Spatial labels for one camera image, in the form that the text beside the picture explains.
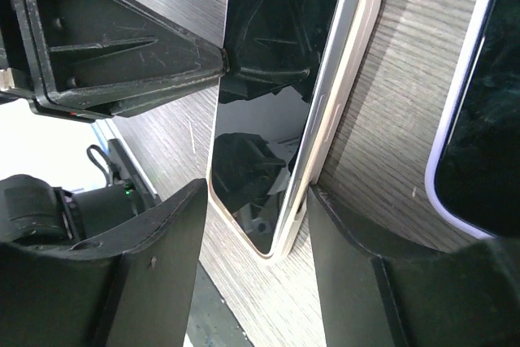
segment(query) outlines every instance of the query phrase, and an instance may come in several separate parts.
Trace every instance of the smartphone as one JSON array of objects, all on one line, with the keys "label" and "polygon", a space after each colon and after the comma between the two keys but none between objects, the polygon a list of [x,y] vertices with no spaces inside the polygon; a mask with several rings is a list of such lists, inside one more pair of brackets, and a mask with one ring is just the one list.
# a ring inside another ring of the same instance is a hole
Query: smartphone
[{"label": "smartphone", "polygon": [[464,232],[520,235],[520,0],[475,3],[425,183]]},{"label": "smartphone", "polygon": [[229,0],[207,180],[259,259],[293,247],[381,0]]}]

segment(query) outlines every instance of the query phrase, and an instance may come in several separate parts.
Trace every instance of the black cable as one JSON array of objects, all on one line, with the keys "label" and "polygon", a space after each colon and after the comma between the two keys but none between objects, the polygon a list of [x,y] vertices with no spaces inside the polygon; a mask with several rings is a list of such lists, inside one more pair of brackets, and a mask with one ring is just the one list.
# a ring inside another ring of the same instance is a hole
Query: black cable
[{"label": "black cable", "polygon": [[[106,170],[104,166],[102,166],[100,162],[96,160],[92,153],[93,150],[95,150],[102,157],[102,159],[108,166],[108,170]],[[115,181],[115,173],[118,170],[117,166],[110,160],[105,151],[103,151],[99,145],[91,145],[89,148],[87,148],[87,157],[93,163],[94,166],[99,168],[99,170],[103,173],[103,176],[105,176],[106,187],[112,186]]]}]

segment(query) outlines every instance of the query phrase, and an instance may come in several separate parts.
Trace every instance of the black phone screen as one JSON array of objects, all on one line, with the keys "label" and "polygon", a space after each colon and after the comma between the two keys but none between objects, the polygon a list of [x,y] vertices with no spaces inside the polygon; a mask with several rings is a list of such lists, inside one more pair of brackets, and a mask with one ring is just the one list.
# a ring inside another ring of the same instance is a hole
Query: black phone screen
[{"label": "black phone screen", "polygon": [[435,173],[450,213],[520,235],[520,0],[490,3],[483,44]]},{"label": "black phone screen", "polygon": [[228,0],[211,182],[256,248],[271,249],[337,0]]}]

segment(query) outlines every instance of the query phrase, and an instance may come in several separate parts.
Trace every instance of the wooden table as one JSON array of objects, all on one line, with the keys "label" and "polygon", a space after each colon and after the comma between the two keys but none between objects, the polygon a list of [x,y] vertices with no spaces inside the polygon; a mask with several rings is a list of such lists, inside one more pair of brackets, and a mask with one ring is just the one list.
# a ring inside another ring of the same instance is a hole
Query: wooden table
[{"label": "wooden table", "polygon": [[[138,0],[216,43],[226,0]],[[475,0],[383,0],[320,184],[402,236],[439,249],[469,237],[431,208],[423,176]],[[166,197],[205,175],[217,89],[116,119]],[[256,346],[325,345],[307,224],[288,258],[257,264],[208,210],[201,262]]]}]

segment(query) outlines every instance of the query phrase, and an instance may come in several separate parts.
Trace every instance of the cable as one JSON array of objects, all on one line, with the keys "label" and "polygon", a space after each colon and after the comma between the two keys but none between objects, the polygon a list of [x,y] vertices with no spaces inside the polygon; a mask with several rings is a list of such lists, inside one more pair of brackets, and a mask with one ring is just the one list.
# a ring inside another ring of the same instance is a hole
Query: cable
[{"label": "cable", "polygon": [[[108,166],[108,170],[106,170],[104,166],[101,165],[100,162],[94,157],[92,153],[93,150],[95,150],[102,157],[102,159]],[[103,176],[105,176],[106,187],[112,186],[114,184],[115,174],[118,171],[118,169],[117,166],[110,160],[108,155],[101,149],[99,145],[91,145],[89,148],[87,148],[87,157],[93,163],[94,166],[99,168],[99,170],[103,173]]]}]

